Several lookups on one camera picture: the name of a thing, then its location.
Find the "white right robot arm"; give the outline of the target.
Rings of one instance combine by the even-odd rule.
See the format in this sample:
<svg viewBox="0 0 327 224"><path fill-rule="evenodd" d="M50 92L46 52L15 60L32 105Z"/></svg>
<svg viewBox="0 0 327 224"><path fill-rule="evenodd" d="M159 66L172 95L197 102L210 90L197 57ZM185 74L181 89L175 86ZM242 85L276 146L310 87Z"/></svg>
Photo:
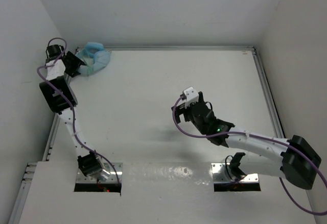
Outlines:
<svg viewBox="0 0 327 224"><path fill-rule="evenodd" d="M258 173L286 179L304 190L312 189L321 158L304 138L273 138L241 130L218 119L211 103L193 88L184 90L171 110L176 126L183 117L199 131L197 138L239 150L227 166L228 175L235 180Z"/></svg>

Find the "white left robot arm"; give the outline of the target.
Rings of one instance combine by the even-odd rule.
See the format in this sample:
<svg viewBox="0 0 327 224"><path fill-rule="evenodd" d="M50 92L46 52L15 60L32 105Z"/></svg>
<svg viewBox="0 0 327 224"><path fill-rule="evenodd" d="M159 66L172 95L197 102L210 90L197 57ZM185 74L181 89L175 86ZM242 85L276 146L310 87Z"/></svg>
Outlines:
<svg viewBox="0 0 327 224"><path fill-rule="evenodd" d="M87 64L64 46L49 44L46 48L46 77L39 84L40 90L52 112L64 122L77 155L78 168L87 178L105 177L104 163L95 149L84 138L79 127L76 106L78 104L65 76L82 75Z"/></svg>

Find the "light blue headphones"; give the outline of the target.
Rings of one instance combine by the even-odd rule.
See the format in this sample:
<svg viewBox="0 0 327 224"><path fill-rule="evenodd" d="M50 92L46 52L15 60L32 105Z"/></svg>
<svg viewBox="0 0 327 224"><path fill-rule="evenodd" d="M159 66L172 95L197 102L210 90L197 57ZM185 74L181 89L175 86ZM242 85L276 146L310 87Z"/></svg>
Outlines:
<svg viewBox="0 0 327 224"><path fill-rule="evenodd" d="M83 49L76 53L86 65L79 68L83 77L92 76L104 69L110 62L111 52L106 51L103 44L88 42Z"/></svg>

